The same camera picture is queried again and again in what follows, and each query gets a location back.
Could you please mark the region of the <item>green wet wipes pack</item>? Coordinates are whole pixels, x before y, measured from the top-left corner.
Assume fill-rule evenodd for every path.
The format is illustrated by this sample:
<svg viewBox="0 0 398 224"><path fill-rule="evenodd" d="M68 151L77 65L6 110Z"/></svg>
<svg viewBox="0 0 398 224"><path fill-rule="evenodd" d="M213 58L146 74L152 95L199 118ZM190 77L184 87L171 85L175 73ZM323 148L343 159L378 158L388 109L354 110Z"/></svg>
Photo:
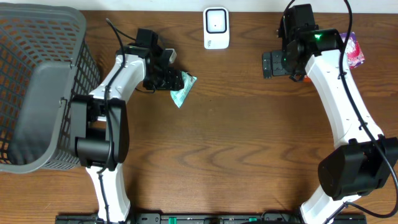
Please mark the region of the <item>green wet wipes pack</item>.
<svg viewBox="0 0 398 224"><path fill-rule="evenodd" d="M183 102L185 101L186 97L188 96L190 90L192 89L193 85L195 84L197 77L190 75L188 72L182 72L182 80L184 87L179 91L171 91L170 95L173 99L175 105L178 108L181 108Z"/></svg>

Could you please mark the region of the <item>red purple tissue pack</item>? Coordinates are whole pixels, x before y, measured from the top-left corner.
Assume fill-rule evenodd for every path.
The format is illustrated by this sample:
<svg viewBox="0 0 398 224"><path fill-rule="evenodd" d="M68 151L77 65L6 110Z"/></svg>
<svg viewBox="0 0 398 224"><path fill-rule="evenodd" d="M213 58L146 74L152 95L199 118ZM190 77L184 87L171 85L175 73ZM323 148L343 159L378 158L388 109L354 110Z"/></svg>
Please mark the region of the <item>red purple tissue pack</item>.
<svg viewBox="0 0 398 224"><path fill-rule="evenodd" d="M345 58L350 69L356 68L365 62L365 57L354 32L349 35L345 49Z"/></svg>

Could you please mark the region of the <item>orange pocket tissue pack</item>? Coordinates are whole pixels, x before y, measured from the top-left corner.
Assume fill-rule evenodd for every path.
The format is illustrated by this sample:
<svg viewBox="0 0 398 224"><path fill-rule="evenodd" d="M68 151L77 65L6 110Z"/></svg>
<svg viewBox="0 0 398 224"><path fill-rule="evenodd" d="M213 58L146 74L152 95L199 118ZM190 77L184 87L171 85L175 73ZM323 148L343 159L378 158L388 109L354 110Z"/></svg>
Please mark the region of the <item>orange pocket tissue pack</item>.
<svg viewBox="0 0 398 224"><path fill-rule="evenodd" d="M312 82L311 79L310 79L308 76L304 76L303 81L304 81L304 82L308 82L308 83L311 83L311 82Z"/></svg>

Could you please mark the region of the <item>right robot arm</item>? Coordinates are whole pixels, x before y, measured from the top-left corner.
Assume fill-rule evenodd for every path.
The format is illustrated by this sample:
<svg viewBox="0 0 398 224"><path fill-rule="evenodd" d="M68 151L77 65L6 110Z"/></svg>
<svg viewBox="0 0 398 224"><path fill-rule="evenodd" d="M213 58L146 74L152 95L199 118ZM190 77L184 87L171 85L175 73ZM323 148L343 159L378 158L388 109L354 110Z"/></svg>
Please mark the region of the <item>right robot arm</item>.
<svg viewBox="0 0 398 224"><path fill-rule="evenodd" d="M269 77L278 71L290 79L308 77L314 84L331 126L334 150L318 165L319 187L300 206L304 223L332 223L346 207L377 218L397 213L372 212L356 200L382 188L388 178L397 182L397 138L386 138L375 123L353 80L345 54L347 39L336 29L316 26L280 28L282 49L263 55Z"/></svg>

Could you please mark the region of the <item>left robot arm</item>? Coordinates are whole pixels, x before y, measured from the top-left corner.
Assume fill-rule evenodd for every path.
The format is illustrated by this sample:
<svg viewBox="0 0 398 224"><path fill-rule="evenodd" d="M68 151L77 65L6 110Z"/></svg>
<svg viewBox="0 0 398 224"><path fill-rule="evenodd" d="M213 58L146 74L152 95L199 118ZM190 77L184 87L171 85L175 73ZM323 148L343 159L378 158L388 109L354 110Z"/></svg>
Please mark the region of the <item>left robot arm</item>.
<svg viewBox="0 0 398 224"><path fill-rule="evenodd" d="M158 45L126 45L103 82L71 101L70 150L93 182L98 220L126 222L131 201L123 176L129 150L127 102L139 84L148 91L181 90L182 72L172 67L177 53Z"/></svg>

